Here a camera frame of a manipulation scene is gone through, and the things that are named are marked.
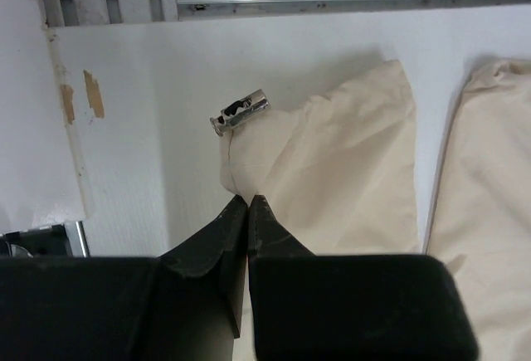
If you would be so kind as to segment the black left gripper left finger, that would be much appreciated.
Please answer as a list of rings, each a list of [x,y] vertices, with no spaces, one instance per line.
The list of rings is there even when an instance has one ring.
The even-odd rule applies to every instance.
[[[73,256],[62,226],[2,236],[2,359],[230,359],[247,211],[234,197],[158,257]]]

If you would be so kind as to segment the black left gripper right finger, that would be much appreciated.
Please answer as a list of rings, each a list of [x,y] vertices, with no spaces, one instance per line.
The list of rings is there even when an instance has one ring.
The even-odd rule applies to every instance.
[[[249,291],[259,360],[476,360],[455,282],[426,255],[317,256],[249,209]]]

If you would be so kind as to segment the beige trousers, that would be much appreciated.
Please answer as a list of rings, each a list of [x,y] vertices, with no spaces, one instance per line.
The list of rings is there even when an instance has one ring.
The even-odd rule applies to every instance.
[[[426,249],[446,264],[483,360],[530,357],[530,64],[497,60],[466,83],[420,241],[416,106],[387,61],[292,111],[268,110],[220,139],[222,186],[266,197],[321,254]]]

